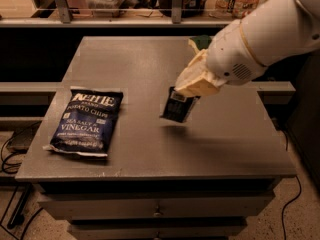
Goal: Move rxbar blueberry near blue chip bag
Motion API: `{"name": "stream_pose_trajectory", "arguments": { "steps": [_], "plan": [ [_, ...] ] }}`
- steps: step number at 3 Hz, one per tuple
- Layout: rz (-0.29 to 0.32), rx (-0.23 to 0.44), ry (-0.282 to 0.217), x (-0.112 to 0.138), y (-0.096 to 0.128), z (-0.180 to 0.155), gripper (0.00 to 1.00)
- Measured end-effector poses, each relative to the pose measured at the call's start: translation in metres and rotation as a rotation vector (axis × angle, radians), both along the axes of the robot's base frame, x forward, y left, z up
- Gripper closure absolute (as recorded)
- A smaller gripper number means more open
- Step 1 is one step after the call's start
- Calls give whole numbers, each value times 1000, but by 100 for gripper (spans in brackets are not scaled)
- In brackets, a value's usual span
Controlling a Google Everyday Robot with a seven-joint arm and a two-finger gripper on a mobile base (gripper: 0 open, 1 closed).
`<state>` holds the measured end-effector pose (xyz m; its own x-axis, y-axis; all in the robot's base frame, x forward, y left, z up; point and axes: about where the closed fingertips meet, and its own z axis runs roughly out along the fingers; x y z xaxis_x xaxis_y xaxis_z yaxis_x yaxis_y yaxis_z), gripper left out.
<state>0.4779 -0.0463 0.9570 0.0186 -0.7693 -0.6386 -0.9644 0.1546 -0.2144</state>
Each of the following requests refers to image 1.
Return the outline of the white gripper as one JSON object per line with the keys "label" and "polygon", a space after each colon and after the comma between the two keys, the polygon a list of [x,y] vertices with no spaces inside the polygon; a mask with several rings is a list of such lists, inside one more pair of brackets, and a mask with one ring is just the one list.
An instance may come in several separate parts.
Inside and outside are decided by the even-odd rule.
{"label": "white gripper", "polygon": [[217,94],[220,88],[214,74],[229,85],[243,85],[263,75],[267,69],[249,49],[240,20],[235,20],[202,49],[178,77],[174,89],[185,97]]}

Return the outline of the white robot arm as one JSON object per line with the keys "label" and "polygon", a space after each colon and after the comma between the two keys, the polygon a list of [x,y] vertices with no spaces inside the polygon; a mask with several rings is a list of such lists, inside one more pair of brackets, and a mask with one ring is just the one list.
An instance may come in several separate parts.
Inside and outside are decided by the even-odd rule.
{"label": "white robot arm", "polygon": [[219,31],[181,72],[175,91],[208,96],[243,85],[287,57],[320,48],[320,0],[268,0]]}

